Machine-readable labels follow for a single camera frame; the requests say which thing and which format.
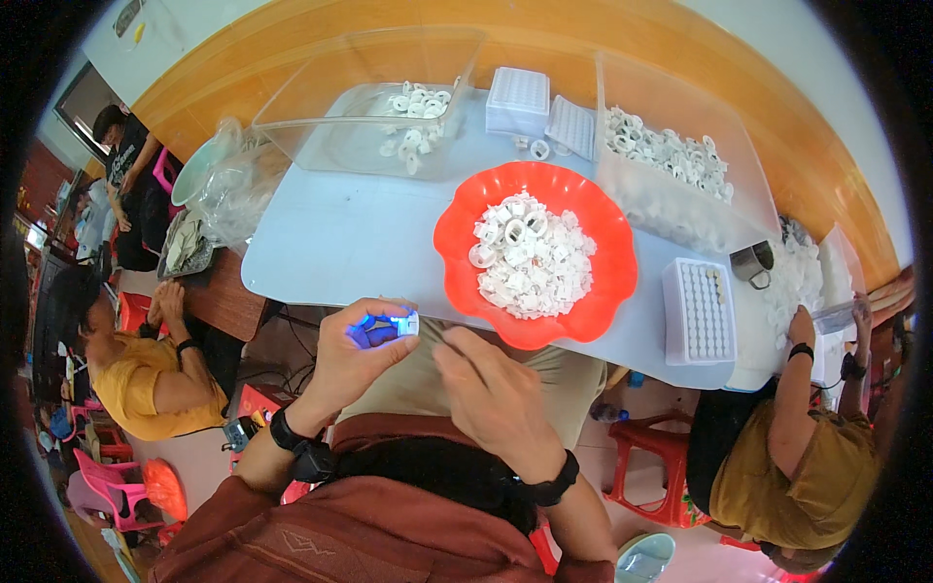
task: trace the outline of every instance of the woman in yellow shirt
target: woman in yellow shirt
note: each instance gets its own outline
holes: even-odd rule
[[[855,366],[844,373],[838,414],[810,409],[815,332],[800,306],[788,332],[794,348],[780,380],[752,394],[704,393],[690,431],[687,483],[693,503],[734,537],[759,541],[791,573],[813,572],[842,548],[874,490],[893,436],[891,423],[872,430],[861,411],[871,338],[864,298],[857,299],[853,315]]]
[[[201,343],[185,323],[184,293],[177,282],[159,285],[146,323],[140,326],[150,338],[141,338],[139,333],[115,330],[113,304],[92,266],[63,270],[49,290],[49,316],[59,340],[87,359],[91,386],[114,421],[146,441],[223,425],[235,389],[243,343],[227,335],[212,342],[209,366]],[[169,336],[156,340],[152,332],[162,322]],[[199,321],[193,324],[207,327]],[[215,375],[223,380],[224,390]]]

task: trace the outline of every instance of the beige pants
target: beige pants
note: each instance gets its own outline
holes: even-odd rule
[[[444,327],[440,320],[421,318],[418,348],[386,370],[358,401],[343,410],[337,423],[362,413],[450,417],[451,404],[431,356],[434,345],[442,341]],[[496,343],[495,334],[475,331]],[[523,355],[513,357],[541,376],[545,417],[564,447],[574,449],[590,405],[606,386],[606,362],[556,346]]]

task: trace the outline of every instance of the light blue bowl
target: light blue bowl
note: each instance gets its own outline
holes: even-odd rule
[[[619,549],[616,561],[616,583],[650,583],[661,576],[663,570],[674,558],[676,544],[667,533],[642,534],[636,536]],[[625,571],[633,557],[643,555],[640,565],[650,567],[640,573]]]
[[[185,204],[190,208],[193,203],[192,198],[204,186],[211,166],[232,156],[236,151],[236,142],[226,136],[215,136],[201,144],[201,147],[191,155],[188,163],[178,173],[172,185],[172,204],[175,206]]]

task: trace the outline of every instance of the orange wall trim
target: orange wall trim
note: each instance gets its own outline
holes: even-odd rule
[[[538,69],[553,93],[594,105],[595,50],[617,52],[718,96],[742,117],[781,213],[817,239],[838,222],[873,289],[900,269],[865,177],[797,88],[745,42],[680,5],[648,0],[273,0],[224,27],[156,81],[132,110],[182,160],[235,116],[244,125],[316,43],[349,32],[461,24],[487,35],[476,74]]]

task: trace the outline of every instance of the white wall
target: white wall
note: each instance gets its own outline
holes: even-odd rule
[[[55,115],[54,107],[68,88],[72,79],[88,62],[83,53],[78,51],[68,63],[62,79],[55,87],[46,109],[42,112],[39,125],[35,129],[35,137],[49,149],[65,166],[72,170],[84,168],[91,161],[91,151],[77,136],[71,133],[68,126]]]
[[[132,106],[193,47],[269,0],[148,0],[143,40],[126,51],[107,10],[82,48],[117,95]],[[743,39],[810,99],[855,159],[881,209],[900,265],[913,261],[897,168],[855,72],[803,0],[677,0]]]
[[[126,35],[118,40],[113,23],[127,0],[117,0],[89,32],[81,48],[94,67],[132,104],[156,79],[208,37],[269,0],[148,0],[136,24],[146,23],[143,39],[131,50]]]
[[[874,195],[900,267],[913,262],[898,169],[868,94],[803,0],[677,0],[738,36],[816,106],[855,159]]]

